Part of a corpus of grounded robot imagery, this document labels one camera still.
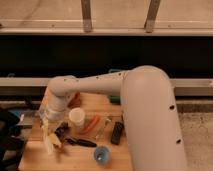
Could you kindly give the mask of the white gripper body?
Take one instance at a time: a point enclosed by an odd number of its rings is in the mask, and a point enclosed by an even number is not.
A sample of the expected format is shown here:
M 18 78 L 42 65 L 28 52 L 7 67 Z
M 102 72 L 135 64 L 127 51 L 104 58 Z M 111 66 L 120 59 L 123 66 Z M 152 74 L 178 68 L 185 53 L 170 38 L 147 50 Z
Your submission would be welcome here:
M 64 103 L 48 102 L 47 104 L 40 105 L 39 115 L 42 120 L 56 122 L 64 117 L 65 110 L 66 107 Z

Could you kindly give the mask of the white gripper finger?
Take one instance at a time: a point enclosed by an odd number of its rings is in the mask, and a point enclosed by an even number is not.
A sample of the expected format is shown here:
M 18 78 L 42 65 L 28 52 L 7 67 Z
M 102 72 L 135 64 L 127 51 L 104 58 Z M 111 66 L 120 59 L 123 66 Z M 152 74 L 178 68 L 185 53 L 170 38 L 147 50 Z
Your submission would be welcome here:
M 49 121 L 48 121 L 48 119 L 45 119 L 45 118 L 43 118 L 42 120 L 41 120 L 41 129 L 42 129 L 42 132 L 43 132 L 43 140 L 45 141 L 46 140 L 46 138 L 47 138 L 47 136 L 48 136 L 48 128 L 49 127 Z
M 50 141 L 50 138 L 48 136 L 44 137 L 44 144 L 48 155 L 51 155 L 54 151 L 54 146 L 52 142 Z

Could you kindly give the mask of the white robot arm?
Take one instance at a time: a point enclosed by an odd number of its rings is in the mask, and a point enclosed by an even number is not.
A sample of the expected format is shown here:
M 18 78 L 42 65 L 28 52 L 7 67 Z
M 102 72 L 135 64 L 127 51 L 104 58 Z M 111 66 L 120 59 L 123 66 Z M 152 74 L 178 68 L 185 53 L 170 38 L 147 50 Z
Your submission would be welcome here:
M 174 90 L 168 75 L 154 66 L 76 78 L 58 76 L 47 86 L 41 115 L 43 134 L 59 126 L 76 92 L 120 98 L 134 171 L 188 171 Z

